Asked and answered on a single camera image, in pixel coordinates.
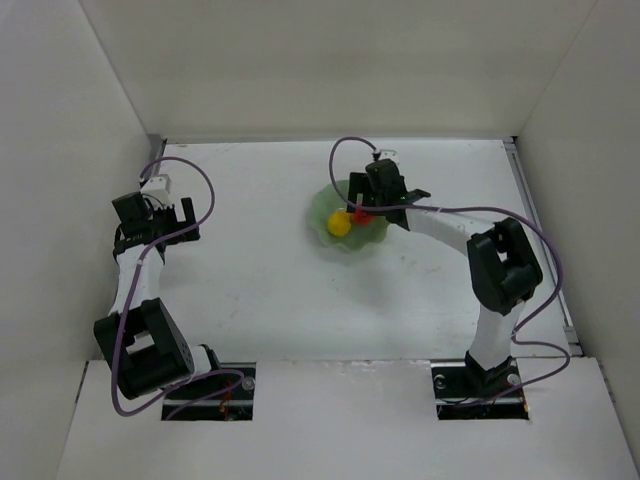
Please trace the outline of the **red fake peach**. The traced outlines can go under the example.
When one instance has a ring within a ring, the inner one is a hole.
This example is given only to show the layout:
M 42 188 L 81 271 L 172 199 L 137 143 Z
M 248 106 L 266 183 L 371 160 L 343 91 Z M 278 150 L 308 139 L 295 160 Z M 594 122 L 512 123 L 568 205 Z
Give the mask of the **red fake peach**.
M 351 214 L 351 223 L 359 226 L 367 226 L 373 221 L 374 218 L 374 214 L 370 213 L 366 208 L 364 208 L 361 203 L 358 203 L 357 208 Z

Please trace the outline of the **yellow fake pear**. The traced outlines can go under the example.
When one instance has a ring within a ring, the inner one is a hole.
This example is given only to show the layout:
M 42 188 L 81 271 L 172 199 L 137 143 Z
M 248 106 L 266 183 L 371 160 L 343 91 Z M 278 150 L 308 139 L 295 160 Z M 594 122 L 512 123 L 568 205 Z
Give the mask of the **yellow fake pear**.
M 333 237 L 343 238 L 349 234 L 351 228 L 351 214 L 347 211 L 335 211 L 327 219 L 327 231 Z

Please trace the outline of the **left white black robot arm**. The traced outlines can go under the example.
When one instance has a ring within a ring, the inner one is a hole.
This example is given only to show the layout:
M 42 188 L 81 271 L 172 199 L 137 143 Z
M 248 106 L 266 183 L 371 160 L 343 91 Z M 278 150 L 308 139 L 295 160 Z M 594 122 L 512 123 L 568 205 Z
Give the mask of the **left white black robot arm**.
M 171 245 L 200 239 L 192 199 L 180 200 L 184 218 L 158 194 L 134 192 L 112 201 L 119 218 L 113 256 L 118 287 L 94 337 L 121 394 L 136 399 L 220 366 L 205 344 L 190 345 L 160 299 L 160 276 Z

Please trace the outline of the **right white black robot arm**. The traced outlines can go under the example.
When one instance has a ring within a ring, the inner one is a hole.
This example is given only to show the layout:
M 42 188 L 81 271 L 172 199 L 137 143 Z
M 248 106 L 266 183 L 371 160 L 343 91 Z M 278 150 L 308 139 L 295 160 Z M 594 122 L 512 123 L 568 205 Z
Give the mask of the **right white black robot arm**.
M 524 228 L 532 223 L 505 209 L 486 207 L 504 216 L 489 222 L 477 208 L 441 208 L 431 194 L 406 188 L 391 159 L 377 160 L 363 173 L 349 175 L 347 210 L 362 209 L 390 224 L 433 238 L 467 260 L 473 293 L 480 304 L 476 333 L 464 358 L 475 395 L 498 388 L 512 361 L 511 335 L 524 304 L 543 280 L 538 258 Z

